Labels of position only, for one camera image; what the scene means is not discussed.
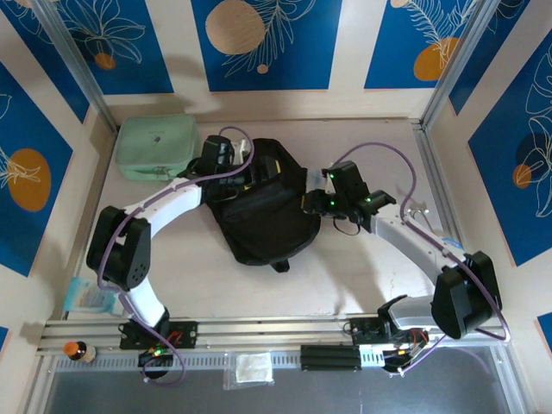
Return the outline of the black fabric backpack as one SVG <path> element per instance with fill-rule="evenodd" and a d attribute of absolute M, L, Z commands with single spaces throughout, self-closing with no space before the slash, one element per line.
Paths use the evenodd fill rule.
<path fill-rule="evenodd" d="M 274 139 L 253 140 L 253 161 L 273 157 L 281 174 L 237 198 L 203 201 L 216 220 L 235 259 L 245 266 L 289 270 L 289 259 L 307 248 L 320 230 L 319 216 L 301 209 L 307 170 Z"/>

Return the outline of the mint green pencil case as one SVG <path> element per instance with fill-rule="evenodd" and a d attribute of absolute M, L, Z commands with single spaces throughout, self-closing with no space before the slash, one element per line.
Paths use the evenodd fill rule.
<path fill-rule="evenodd" d="M 195 157 L 198 142 L 192 115 L 133 116 L 119 129 L 115 164 L 125 179 L 170 181 Z"/>

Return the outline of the black ribbed block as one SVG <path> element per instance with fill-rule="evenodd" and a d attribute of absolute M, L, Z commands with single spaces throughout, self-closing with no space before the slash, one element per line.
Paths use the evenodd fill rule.
<path fill-rule="evenodd" d="M 359 371 L 360 350 L 354 345 L 302 345 L 302 371 Z"/>

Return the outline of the white perforated controller box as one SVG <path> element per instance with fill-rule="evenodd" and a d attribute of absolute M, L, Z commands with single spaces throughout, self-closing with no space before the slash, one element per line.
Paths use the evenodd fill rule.
<path fill-rule="evenodd" d="M 386 364 L 384 349 L 381 346 L 362 344 L 358 346 L 361 367 L 383 367 Z"/>

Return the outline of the small clear plastic bag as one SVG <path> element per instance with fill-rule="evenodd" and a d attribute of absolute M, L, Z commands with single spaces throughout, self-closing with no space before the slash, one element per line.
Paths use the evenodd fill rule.
<path fill-rule="evenodd" d="M 256 386 L 271 386 L 273 359 L 270 352 L 228 353 L 224 356 L 223 389 L 234 391 Z"/>

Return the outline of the light blue wipes packet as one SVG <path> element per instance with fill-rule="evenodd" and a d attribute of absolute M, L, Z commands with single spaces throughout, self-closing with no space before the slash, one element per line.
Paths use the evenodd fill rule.
<path fill-rule="evenodd" d="M 114 292 L 102 290 L 96 280 L 72 278 L 62 306 L 64 312 L 122 316 L 124 309 Z"/>

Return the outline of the brown bottle orange cap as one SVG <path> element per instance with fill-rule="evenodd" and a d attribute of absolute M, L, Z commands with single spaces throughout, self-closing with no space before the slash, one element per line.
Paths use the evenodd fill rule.
<path fill-rule="evenodd" d="M 72 361 L 92 363 L 96 359 L 96 348 L 86 342 L 67 342 L 63 353 Z"/>

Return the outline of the aluminium side rail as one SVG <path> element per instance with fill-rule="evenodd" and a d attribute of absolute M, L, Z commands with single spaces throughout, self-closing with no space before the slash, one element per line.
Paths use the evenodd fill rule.
<path fill-rule="evenodd" d="M 467 245 L 461 234 L 456 219 L 455 209 L 449 196 L 449 189 L 446 180 L 442 176 L 436 153 L 432 147 L 430 135 L 420 122 L 413 123 L 413 133 L 423 162 L 425 176 L 434 199 L 434 215 L 438 217 L 439 222 L 436 232 L 444 238 L 453 241 L 459 247 L 465 248 Z"/>

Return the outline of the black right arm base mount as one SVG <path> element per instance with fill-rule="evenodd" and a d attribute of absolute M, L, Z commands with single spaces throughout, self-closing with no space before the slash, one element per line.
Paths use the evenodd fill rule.
<path fill-rule="evenodd" d="M 389 342 L 386 323 L 378 317 L 350 318 L 342 328 L 356 346 L 380 345 Z"/>

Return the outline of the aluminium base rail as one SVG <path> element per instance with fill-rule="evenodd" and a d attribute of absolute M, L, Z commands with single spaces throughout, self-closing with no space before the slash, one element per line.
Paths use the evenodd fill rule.
<path fill-rule="evenodd" d="M 198 323 L 198 338 L 195 348 L 179 349 L 185 352 L 196 349 L 215 351 L 261 351 L 286 350 L 301 348 L 302 345 L 354 345 L 350 336 L 342 328 L 350 318 L 377 317 L 370 314 L 322 315 L 313 317 L 243 317 L 243 318 L 174 318 L 169 321 Z M 136 351 L 142 349 L 120 349 L 121 334 L 118 325 L 130 322 L 128 319 L 105 320 L 62 320 L 46 323 L 41 334 L 37 351 L 41 355 L 58 355 L 63 353 L 67 342 L 86 342 L 98 351 L 114 352 Z M 389 342 L 381 346 L 384 350 L 395 348 L 407 349 L 410 345 L 421 346 L 436 342 L 442 332 L 435 326 L 421 325 L 404 330 L 387 331 Z M 160 334 L 151 334 L 162 340 Z"/>

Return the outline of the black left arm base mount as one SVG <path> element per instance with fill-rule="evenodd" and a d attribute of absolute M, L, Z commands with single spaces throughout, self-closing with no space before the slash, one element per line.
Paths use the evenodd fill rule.
<path fill-rule="evenodd" d="M 167 339 L 176 349 L 195 348 L 198 338 L 198 323 L 165 321 L 156 327 L 158 333 Z M 121 334 L 120 349 L 150 349 L 163 345 L 159 339 L 147 333 L 138 323 L 130 321 L 118 325 Z"/>

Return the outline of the aluminium frame post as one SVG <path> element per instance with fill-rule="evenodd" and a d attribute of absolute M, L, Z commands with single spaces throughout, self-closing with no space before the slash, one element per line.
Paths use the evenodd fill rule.
<path fill-rule="evenodd" d="M 29 3 L 79 89 L 109 130 L 115 134 L 117 124 L 104 100 L 103 92 L 57 9 L 49 0 L 29 0 Z"/>
<path fill-rule="evenodd" d="M 470 16 L 452 56 L 436 84 L 433 94 L 423 114 L 419 118 L 421 130 L 428 134 L 438 118 L 443 105 L 449 100 L 449 93 L 455 86 L 474 48 L 486 30 L 500 0 L 477 0 L 475 10 Z"/>

